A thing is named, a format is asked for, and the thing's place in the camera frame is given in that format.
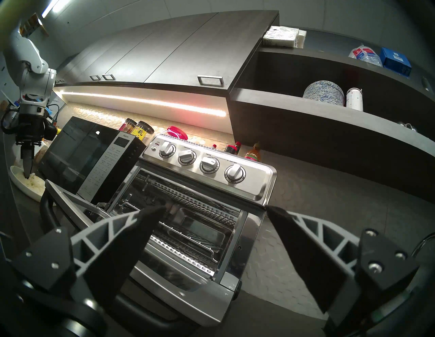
red lid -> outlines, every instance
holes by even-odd
[[[184,133],[184,131],[178,127],[175,127],[173,125],[171,125],[170,127],[168,127],[169,131],[172,131],[174,134],[176,134],[180,139],[184,139],[187,140],[187,135],[186,133]]]

rice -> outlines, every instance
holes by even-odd
[[[17,179],[23,183],[29,190],[35,192],[36,194],[42,196],[45,191],[45,182],[41,178],[35,176],[35,173],[31,173],[29,179],[26,179],[23,171],[15,173]]]

under-cabinet light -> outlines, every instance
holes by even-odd
[[[153,104],[153,105],[160,105],[162,107],[171,107],[171,108],[183,109],[183,110],[194,111],[194,112],[199,112],[199,113],[206,113],[208,115],[214,115],[214,116],[218,116],[218,117],[225,117],[227,115],[227,113],[223,110],[200,108],[200,107],[194,107],[193,105],[186,105],[186,104],[179,104],[179,103],[162,102],[160,100],[146,100],[143,98],[135,98],[135,97],[103,95],[100,93],[75,93],[75,92],[60,91],[60,94],[61,95],[76,95],[76,96],[113,98],[116,100],[128,100],[130,102],[147,103],[147,104]]]
[[[47,6],[47,8],[45,9],[44,12],[42,12],[42,18],[45,19],[45,17],[47,16],[47,14],[53,9],[54,5],[57,4],[59,2],[59,0],[52,0],[50,2],[50,4]]]

upper cabinet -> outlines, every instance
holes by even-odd
[[[160,21],[123,30],[113,37],[112,45],[77,77],[77,82],[104,80],[111,67],[160,26]]]
[[[147,23],[87,47],[57,84],[150,83],[227,89],[277,11],[205,13]]]
[[[228,89],[277,11],[221,12],[184,41],[145,83]]]
[[[117,82],[144,82],[171,53],[216,13],[177,17],[155,24],[159,27],[109,69]]]

blue box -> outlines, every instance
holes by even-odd
[[[388,48],[382,48],[379,57],[384,68],[388,68],[406,77],[411,73],[412,67],[405,55]]]

